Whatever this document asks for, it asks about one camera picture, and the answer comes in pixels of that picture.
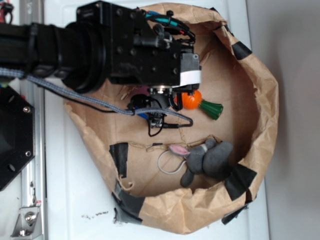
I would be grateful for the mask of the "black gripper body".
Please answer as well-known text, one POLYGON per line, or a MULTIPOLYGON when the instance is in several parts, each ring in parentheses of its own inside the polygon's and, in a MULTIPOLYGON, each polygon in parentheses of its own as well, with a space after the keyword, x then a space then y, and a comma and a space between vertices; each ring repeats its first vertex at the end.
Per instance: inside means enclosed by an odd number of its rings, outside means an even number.
POLYGON ((201 66, 195 34, 171 10, 165 14, 105 1, 80 6, 89 80, 151 88, 197 88, 201 66))

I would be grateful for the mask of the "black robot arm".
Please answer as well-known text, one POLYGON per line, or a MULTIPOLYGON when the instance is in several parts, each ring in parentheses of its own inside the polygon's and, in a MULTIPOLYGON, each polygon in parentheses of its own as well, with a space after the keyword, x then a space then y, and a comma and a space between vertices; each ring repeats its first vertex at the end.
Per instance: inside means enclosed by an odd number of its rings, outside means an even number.
POLYGON ((195 35, 173 12, 160 14, 105 1, 79 7, 64 28, 1 24, 0 65, 22 76, 56 77, 75 92, 116 85, 191 92, 201 83, 195 35))

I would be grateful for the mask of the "black hexagonal robot base plate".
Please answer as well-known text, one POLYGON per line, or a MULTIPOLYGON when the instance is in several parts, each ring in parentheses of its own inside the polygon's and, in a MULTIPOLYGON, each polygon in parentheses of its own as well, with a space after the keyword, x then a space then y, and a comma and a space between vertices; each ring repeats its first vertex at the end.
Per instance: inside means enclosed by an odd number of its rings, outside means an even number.
POLYGON ((10 86, 0 89, 0 190, 35 155, 34 107, 10 86))

